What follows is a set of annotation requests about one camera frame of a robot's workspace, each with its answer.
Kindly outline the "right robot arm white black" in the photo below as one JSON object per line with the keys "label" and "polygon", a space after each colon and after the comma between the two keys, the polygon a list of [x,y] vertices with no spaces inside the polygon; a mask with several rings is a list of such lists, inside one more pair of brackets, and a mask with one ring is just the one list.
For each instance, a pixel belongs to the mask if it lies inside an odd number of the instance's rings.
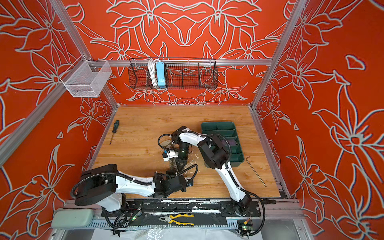
{"label": "right robot arm white black", "polygon": [[258,195],[245,190],[233,172],[230,164],[232,149],[229,141],[224,136],[217,133],[200,134],[182,126],[171,134],[171,138],[173,144],[179,146],[189,144],[199,148],[205,163],[215,170],[225,183],[236,211],[240,215],[243,216],[248,213],[253,202],[252,197],[255,197],[260,203],[262,216],[266,216],[266,208],[262,199]]}

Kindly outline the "green plastic divided tray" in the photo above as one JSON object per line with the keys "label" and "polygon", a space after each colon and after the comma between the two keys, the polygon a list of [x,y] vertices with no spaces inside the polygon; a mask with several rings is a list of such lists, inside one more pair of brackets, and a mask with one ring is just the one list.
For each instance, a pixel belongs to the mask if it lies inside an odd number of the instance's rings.
{"label": "green plastic divided tray", "polygon": [[232,156],[230,158],[232,167],[239,167],[244,162],[244,153],[236,126],[233,122],[203,122],[201,124],[201,130],[202,134],[220,134],[227,139],[232,150]]}

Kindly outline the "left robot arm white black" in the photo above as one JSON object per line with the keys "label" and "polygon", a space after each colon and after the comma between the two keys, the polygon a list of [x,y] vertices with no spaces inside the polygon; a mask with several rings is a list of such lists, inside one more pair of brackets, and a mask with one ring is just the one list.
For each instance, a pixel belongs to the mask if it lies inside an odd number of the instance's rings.
{"label": "left robot arm white black", "polygon": [[186,192],[193,185],[198,169],[198,165],[192,165],[175,174],[155,173],[153,177],[143,178],[124,174],[116,164],[108,164],[83,172],[70,195],[76,206],[98,205],[112,213],[126,208],[125,194],[161,199]]}

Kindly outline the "beige argyle sock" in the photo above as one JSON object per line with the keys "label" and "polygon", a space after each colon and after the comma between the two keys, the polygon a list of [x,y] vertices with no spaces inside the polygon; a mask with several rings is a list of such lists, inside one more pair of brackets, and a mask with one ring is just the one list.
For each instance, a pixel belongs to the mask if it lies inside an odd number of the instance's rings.
{"label": "beige argyle sock", "polygon": [[175,147],[173,144],[168,145],[169,150],[168,150],[168,162],[170,164],[170,171],[172,172],[177,172],[178,171],[178,166],[177,166],[177,158],[179,155],[179,148]]}

